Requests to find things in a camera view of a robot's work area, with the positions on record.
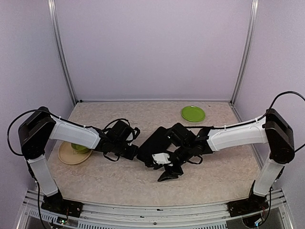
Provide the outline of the black tool pouch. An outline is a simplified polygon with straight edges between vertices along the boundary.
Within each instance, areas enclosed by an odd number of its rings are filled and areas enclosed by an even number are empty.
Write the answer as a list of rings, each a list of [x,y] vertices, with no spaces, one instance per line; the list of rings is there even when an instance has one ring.
[[[137,159],[144,162],[146,167],[154,167],[153,154],[165,152],[171,144],[166,136],[168,129],[160,126],[155,130],[147,140],[139,147]]]

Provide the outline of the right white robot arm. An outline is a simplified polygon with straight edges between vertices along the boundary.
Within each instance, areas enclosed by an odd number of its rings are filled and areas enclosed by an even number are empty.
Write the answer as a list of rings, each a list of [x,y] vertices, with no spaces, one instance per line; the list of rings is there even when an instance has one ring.
[[[223,127],[205,126],[196,135],[181,123],[176,123],[167,130],[165,136],[177,149],[152,156],[156,164],[164,166],[159,182],[181,176],[182,165],[192,157],[235,146],[268,144],[269,158],[258,179],[253,182],[249,196],[244,200],[244,208],[249,212],[261,206],[285,165],[295,157],[293,130],[273,108],[248,122]]]

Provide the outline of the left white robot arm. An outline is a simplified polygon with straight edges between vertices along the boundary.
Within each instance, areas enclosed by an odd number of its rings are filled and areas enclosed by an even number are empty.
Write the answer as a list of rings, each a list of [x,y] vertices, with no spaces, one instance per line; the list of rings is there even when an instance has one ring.
[[[138,147],[132,144],[140,134],[139,128],[131,127],[127,119],[116,119],[104,129],[84,126],[59,118],[50,113],[47,107],[33,110],[18,128],[21,153],[27,161],[33,177],[43,192],[43,202],[56,212],[62,212],[67,207],[56,185],[45,158],[45,146],[49,140],[59,140],[77,144],[88,149],[109,152],[117,158],[124,157],[133,160]]]

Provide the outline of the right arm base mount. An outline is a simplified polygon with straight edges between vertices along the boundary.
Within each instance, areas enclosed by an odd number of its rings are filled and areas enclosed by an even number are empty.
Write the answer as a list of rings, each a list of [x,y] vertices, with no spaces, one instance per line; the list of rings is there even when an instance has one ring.
[[[247,198],[236,201],[230,201],[227,203],[227,206],[230,217],[246,215],[269,208],[269,204],[266,199],[263,199],[262,201],[260,200],[258,201],[258,200],[249,200]]]

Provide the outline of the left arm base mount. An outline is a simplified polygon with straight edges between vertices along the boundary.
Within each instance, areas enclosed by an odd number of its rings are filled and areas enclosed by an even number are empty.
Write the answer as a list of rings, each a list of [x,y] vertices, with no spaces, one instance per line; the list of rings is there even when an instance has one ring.
[[[79,218],[81,215],[83,203],[64,199],[61,192],[51,196],[43,196],[41,208],[53,213],[58,213],[68,217]]]

